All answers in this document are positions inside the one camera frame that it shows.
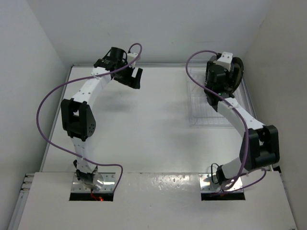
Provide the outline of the brown striped rim plate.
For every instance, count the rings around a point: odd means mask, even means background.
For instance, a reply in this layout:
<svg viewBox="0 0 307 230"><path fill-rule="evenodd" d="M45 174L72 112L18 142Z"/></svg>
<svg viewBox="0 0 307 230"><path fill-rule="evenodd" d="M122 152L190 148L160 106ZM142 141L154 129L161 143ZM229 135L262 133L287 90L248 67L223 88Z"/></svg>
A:
<svg viewBox="0 0 307 230"><path fill-rule="evenodd" d="M233 84L231 93L234 93L242 81L242 78L244 75L244 64L243 64L242 59L240 59L239 57L234 57L232 59L232 64L234 67L233 69L234 84Z"/></svg>

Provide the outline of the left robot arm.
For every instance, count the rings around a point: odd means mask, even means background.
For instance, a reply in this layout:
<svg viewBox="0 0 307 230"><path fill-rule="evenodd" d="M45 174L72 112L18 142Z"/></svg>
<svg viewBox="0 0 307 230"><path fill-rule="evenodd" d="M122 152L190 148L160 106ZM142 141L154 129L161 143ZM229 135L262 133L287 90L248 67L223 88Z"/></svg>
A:
<svg viewBox="0 0 307 230"><path fill-rule="evenodd" d="M104 180L99 175L98 165L89 162L93 153L92 135L96 129L92 107L98 95L111 81L133 89L140 88L142 69L135 67L139 58L139 53L112 47L103 58L94 63L90 79L78 92L61 102L62 126L71 138L77 154L74 161L77 179L93 191L99 190Z"/></svg>

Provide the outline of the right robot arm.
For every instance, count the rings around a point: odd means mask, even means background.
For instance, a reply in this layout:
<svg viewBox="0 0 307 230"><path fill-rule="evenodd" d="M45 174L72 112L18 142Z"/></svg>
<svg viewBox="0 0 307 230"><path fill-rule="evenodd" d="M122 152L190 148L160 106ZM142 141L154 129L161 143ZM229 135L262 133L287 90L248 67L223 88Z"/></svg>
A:
<svg viewBox="0 0 307 230"><path fill-rule="evenodd" d="M225 117L242 137L239 156L217 167L214 181L222 190L230 189L239 176L273 165L280 160L278 129L255 119L234 96L243 74L243 61L228 52L212 56L206 65L207 102Z"/></svg>

